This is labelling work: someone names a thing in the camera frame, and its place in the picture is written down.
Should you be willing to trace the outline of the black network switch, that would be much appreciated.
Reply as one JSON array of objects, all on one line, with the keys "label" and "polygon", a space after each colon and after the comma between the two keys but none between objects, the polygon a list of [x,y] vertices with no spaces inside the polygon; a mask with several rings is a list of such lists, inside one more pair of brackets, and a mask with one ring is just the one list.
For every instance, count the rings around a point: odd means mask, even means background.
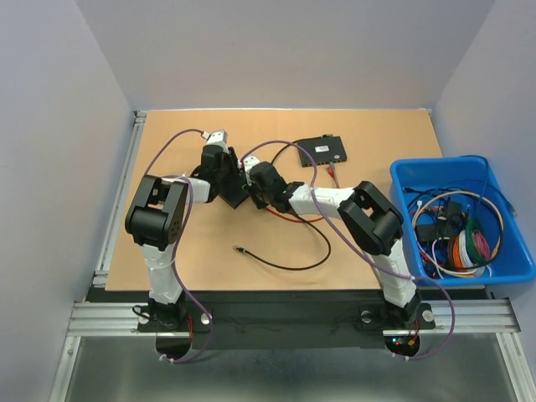
[{"label": "black network switch", "polygon": [[310,155],[316,165],[346,162],[348,159],[342,138],[332,134],[304,138],[296,141],[298,156],[303,168],[312,165]]}]

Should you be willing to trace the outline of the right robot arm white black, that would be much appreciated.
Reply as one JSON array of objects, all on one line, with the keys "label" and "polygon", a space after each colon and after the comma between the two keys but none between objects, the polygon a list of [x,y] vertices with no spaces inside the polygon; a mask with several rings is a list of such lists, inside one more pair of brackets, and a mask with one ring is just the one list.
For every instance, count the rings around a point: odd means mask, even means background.
[{"label": "right robot arm white black", "polygon": [[251,197],[261,207],[270,205],[296,218],[320,215],[340,219],[356,248],[374,270],[383,291],[388,322],[403,327],[415,318],[420,295],[403,250],[403,217],[371,182],[355,188],[318,188],[303,182],[286,182],[268,162],[245,164]]}]

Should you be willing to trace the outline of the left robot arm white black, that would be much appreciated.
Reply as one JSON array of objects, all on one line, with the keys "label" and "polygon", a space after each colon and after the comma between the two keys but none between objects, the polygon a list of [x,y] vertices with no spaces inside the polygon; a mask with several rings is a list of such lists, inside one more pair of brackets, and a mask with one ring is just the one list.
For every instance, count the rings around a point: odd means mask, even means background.
[{"label": "left robot arm white black", "polygon": [[143,175],[125,219],[126,232],[142,248],[150,279],[147,309],[134,309],[140,318],[169,330],[186,322],[183,286],[173,257],[186,224],[184,211],[190,204],[216,198],[236,209],[248,198],[244,186],[235,150],[219,145],[203,147],[200,164],[187,181]]}]

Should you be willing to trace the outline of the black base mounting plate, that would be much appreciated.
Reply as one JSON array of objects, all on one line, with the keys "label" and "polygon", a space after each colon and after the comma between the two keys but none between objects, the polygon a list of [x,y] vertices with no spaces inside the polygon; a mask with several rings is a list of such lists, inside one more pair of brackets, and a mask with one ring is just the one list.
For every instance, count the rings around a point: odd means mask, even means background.
[{"label": "black base mounting plate", "polygon": [[196,291],[183,297],[186,319],[168,329],[140,318],[148,299],[75,305],[68,333],[153,338],[162,358],[206,350],[384,348],[395,352],[425,334],[490,332],[503,303],[479,291],[424,291],[415,318],[389,319],[380,291]]}]

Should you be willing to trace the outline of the blue plastic bin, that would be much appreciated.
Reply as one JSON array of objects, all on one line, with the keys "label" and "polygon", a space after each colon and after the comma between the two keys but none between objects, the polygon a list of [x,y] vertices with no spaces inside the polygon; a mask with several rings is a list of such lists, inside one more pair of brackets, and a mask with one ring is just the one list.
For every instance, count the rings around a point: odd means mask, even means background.
[{"label": "blue plastic bin", "polygon": [[535,261],[515,210],[484,157],[403,159],[390,167],[404,218],[408,267],[421,283],[506,285],[531,281]]}]

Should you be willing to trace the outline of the aluminium frame rail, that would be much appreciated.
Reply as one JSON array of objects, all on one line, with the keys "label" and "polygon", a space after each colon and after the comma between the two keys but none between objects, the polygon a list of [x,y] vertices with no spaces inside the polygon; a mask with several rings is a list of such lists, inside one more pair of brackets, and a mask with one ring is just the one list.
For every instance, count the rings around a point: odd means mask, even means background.
[{"label": "aluminium frame rail", "polygon": [[272,141],[339,135],[348,160],[338,168],[344,184],[363,180],[390,186],[389,166],[406,157],[441,154],[425,110],[185,110],[147,111],[136,122],[126,181],[98,278],[73,307],[64,355],[51,395],[54,401],[532,401],[535,374],[507,300],[488,300],[474,290],[456,294],[456,328],[447,335],[449,307],[430,293],[438,327],[425,331],[435,356],[416,362],[386,349],[314,348],[300,327],[283,345],[283,331],[262,328],[266,345],[231,328],[235,350],[212,349],[198,361],[172,365],[157,356],[157,335],[140,332],[132,307],[148,285],[141,254],[124,230],[126,205],[142,173],[181,173],[199,159],[199,130],[228,132],[238,153]]}]

